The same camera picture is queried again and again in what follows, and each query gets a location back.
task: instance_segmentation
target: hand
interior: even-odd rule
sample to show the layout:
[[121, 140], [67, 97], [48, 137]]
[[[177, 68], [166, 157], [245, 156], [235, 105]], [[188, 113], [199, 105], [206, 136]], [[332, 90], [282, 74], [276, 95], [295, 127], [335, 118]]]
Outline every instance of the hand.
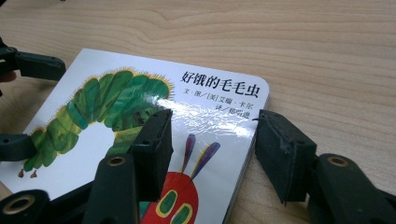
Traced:
[[0, 82], [9, 82], [15, 80], [17, 78], [17, 74], [15, 72], [9, 72], [3, 75], [0, 75]]

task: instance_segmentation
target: children's book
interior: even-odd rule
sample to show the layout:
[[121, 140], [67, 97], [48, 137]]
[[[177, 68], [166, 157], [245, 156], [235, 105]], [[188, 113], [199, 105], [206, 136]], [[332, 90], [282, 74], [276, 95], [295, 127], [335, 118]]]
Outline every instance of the children's book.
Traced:
[[33, 158], [1, 162], [12, 192], [53, 200], [93, 181], [98, 162], [126, 152], [150, 114], [173, 110], [174, 153], [142, 223], [223, 223], [233, 204], [269, 87], [260, 77], [83, 49], [24, 133]]

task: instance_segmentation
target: caterpillar body segment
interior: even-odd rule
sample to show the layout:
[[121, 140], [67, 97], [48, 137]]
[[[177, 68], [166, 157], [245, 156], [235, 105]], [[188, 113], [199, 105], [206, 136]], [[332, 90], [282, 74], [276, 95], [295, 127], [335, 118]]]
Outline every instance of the caterpillar body segment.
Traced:
[[172, 87], [163, 77], [130, 69], [89, 78], [46, 128], [31, 133], [37, 153], [23, 171], [50, 166], [57, 156], [72, 150], [78, 135], [94, 122], [103, 122], [114, 132], [107, 155], [126, 152], [149, 116], [163, 109], [157, 101], [169, 99]]

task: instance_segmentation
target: wooden tabletop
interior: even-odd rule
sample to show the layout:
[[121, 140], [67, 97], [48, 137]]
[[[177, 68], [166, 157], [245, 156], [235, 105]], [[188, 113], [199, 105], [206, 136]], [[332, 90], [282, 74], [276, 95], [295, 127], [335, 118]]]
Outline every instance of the wooden tabletop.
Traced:
[[[269, 109], [318, 154], [352, 159], [396, 194], [395, 1], [7, 0], [0, 36], [67, 66], [91, 48], [263, 77]], [[0, 83], [0, 133], [21, 132], [55, 85]], [[230, 223], [308, 222], [305, 204], [282, 205], [253, 157]]]

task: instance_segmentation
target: yellow eye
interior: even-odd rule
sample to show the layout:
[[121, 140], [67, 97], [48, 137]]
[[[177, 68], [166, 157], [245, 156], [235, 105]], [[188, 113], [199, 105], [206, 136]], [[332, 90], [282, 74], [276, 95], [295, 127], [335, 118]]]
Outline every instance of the yellow eye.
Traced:
[[155, 212], [159, 217], [167, 217], [175, 206], [177, 199], [177, 192], [173, 189], [169, 190], [165, 196], [160, 200], [155, 208]]
[[171, 224], [187, 224], [192, 216], [192, 207], [188, 203], [183, 203], [172, 217]]

